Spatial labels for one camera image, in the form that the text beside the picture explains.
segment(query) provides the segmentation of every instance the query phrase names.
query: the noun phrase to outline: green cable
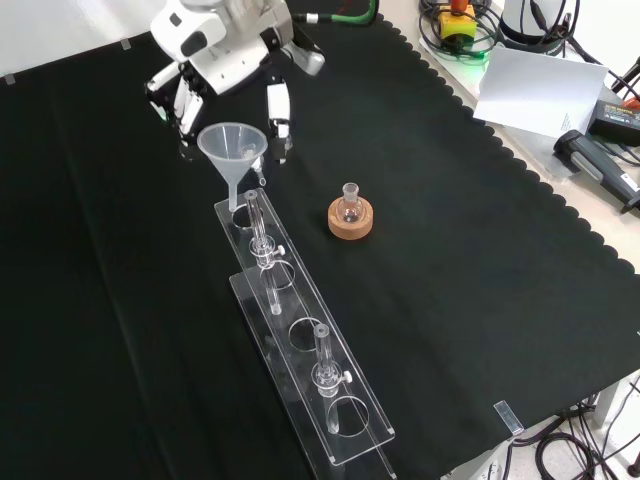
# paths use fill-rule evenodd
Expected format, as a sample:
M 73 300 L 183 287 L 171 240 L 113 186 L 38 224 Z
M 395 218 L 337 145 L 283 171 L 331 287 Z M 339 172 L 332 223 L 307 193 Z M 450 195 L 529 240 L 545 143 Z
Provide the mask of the green cable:
M 376 14 L 378 13 L 377 2 L 378 0 L 370 0 L 369 10 L 364 15 L 359 15 L 357 17 L 331 15 L 331 21 L 335 23 L 348 23 L 351 25 L 368 25 L 375 20 Z

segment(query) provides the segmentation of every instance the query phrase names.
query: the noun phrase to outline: black tablecloth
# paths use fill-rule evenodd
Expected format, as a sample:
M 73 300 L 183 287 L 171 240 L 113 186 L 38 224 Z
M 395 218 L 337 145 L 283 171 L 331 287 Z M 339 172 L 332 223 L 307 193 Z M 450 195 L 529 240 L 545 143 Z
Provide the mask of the black tablecloth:
M 302 5 L 304 2 L 292 2 Z M 640 365 L 630 266 L 379 21 L 288 64 L 295 150 L 267 192 L 385 409 L 400 478 L 435 478 Z M 149 35 L 0 88 L 0 477 L 308 475 L 228 287 L 225 185 L 142 85 Z M 211 121 L 266 130 L 263 85 Z M 375 208 L 345 243 L 347 181 Z

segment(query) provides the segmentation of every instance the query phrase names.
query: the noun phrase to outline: clear acrylic rack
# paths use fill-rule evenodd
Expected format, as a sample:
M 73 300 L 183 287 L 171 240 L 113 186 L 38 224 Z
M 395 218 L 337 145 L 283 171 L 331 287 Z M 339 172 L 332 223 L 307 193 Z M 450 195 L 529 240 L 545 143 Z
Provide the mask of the clear acrylic rack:
M 215 209 L 240 262 L 230 278 L 316 478 L 396 478 L 395 431 L 262 189 Z

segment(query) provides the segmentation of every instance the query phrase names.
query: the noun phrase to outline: white robot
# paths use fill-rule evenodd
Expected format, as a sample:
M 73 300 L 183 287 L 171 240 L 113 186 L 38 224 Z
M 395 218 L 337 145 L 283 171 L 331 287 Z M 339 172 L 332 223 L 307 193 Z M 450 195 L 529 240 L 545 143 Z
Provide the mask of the white robot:
M 204 125 L 206 98 L 242 88 L 261 74 L 267 83 L 270 147 L 275 159 L 291 149 L 289 91 L 270 55 L 286 50 L 302 70 L 317 75 L 325 58 L 293 24 L 285 0 L 167 0 L 151 33 L 173 62 L 147 83 L 149 101 L 179 130 L 185 151 Z M 259 173 L 260 165 L 254 170 Z

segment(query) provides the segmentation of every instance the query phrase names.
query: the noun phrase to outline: electronic equipment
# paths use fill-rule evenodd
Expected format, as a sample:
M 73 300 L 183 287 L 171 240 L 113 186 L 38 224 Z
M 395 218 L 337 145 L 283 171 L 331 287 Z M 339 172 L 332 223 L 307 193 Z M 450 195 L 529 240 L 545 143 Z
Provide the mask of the electronic equipment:
M 640 146 L 640 110 L 598 100 L 589 133 L 611 143 Z
M 558 139 L 556 156 L 569 168 L 582 170 L 620 200 L 622 213 L 640 205 L 640 187 L 603 150 L 577 130 Z

